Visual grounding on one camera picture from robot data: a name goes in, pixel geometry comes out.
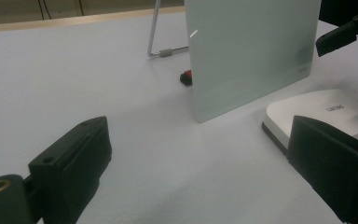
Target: glass panel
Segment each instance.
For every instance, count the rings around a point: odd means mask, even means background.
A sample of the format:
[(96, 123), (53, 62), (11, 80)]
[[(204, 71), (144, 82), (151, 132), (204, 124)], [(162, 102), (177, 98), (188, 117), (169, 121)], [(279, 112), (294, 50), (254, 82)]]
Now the glass panel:
[(320, 0), (185, 0), (200, 122), (306, 77)]

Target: white table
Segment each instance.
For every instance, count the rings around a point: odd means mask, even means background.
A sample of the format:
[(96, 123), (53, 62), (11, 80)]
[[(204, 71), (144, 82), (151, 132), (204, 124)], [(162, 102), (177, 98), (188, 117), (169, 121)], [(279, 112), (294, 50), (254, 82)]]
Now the white table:
[[(0, 32), (0, 175), (85, 119), (108, 118), (113, 161), (78, 223), (340, 223), (261, 130), (266, 107), (342, 88), (358, 97), (358, 41), (314, 58), (310, 77), (205, 123), (179, 82), (188, 53), (149, 60), (151, 17)], [(320, 22), (319, 35), (333, 27)], [(156, 49), (186, 43), (183, 13)]]

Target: metal stand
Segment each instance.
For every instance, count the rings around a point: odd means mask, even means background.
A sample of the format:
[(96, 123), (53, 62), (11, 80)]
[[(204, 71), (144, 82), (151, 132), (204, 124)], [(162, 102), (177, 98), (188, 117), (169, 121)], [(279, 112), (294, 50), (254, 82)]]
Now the metal stand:
[(165, 57), (170, 57), (173, 54), (187, 52), (188, 47), (183, 47), (183, 48), (179, 48), (179, 49), (162, 49), (159, 52), (152, 53), (153, 41), (154, 41), (154, 35), (156, 32), (156, 24), (157, 24), (158, 10), (159, 10), (160, 3), (161, 3), (161, 0), (156, 0), (156, 5), (155, 5), (154, 13), (153, 13), (152, 29), (151, 29), (150, 38), (149, 38), (149, 47), (147, 49), (147, 55), (151, 58), (165, 58)]

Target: white plastic base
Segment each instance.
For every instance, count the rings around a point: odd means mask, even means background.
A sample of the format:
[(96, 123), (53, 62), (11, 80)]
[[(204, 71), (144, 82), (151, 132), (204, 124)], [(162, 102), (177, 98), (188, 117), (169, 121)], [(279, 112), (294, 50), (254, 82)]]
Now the white plastic base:
[(321, 120), (358, 139), (358, 100), (345, 91), (315, 91), (269, 105), (264, 128), (285, 149), (294, 115)]

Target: wall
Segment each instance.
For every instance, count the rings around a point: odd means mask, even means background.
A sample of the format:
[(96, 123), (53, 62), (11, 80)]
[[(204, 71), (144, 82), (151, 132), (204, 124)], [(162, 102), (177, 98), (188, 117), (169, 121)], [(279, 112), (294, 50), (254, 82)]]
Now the wall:
[[(52, 19), (153, 8), (155, 0), (0, 0), (0, 23)], [(162, 7), (182, 6), (183, 0), (161, 0)]]

